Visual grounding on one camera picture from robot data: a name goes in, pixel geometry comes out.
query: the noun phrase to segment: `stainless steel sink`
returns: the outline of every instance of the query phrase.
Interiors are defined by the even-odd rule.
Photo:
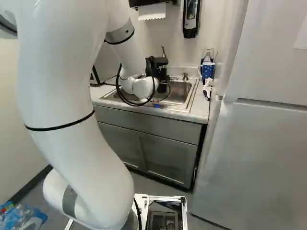
[[[155,92],[151,102],[147,103],[145,106],[188,113],[190,112],[198,83],[199,79],[189,79],[187,81],[183,81],[181,78],[171,77],[171,81],[168,83],[170,87],[167,88],[167,92]],[[147,101],[147,99],[139,99],[134,94],[126,93],[123,89],[120,89],[120,91],[129,101],[135,103]],[[102,96],[100,99],[124,103],[119,97],[116,89]]]

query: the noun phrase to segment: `white refrigerator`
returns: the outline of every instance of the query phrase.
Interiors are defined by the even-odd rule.
[[[229,4],[190,212],[232,230],[306,230],[307,1]]]

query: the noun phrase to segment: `gray floor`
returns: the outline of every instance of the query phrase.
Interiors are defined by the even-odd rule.
[[[134,179],[135,193],[155,195],[155,196],[186,196],[191,200],[192,195],[189,193],[184,193],[167,185],[152,181],[148,178],[137,174],[131,174]],[[41,209],[44,213],[48,215],[48,221],[42,226],[41,230],[64,230],[68,218],[61,215],[59,212],[51,208],[43,198],[42,195],[42,184],[37,186],[32,190],[27,197],[21,202],[23,204],[28,204],[33,207]],[[188,229],[189,230],[220,230],[213,225],[210,225],[198,218],[188,215]],[[75,224],[72,230],[87,230],[87,228]]]

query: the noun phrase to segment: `wall-mounted soap dispenser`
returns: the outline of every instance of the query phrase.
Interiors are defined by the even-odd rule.
[[[184,0],[182,30],[184,38],[195,38],[201,18],[201,0]]]

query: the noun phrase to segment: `countertop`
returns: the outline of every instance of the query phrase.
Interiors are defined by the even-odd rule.
[[[180,76],[182,72],[187,72],[189,74],[190,79],[199,79],[197,74],[196,67],[170,67],[168,68],[168,73],[171,76],[177,77]],[[199,124],[207,124],[209,119],[209,101],[205,98],[202,90],[203,85],[201,81],[196,89],[195,97],[193,100],[193,104],[189,113],[186,112],[178,112],[178,111],[170,111],[167,109],[159,109],[147,106],[141,107],[132,107],[123,102],[115,102],[115,101],[107,101],[101,100],[100,98],[107,93],[111,92],[115,89],[115,86],[111,85],[102,85],[100,87],[90,87],[91,98],[93,105],[122,109],[126,111],[132,111],[136,113],[143,113],[148,115],[155,115],[161,117],[172,118],[176,120],[189,121]]]

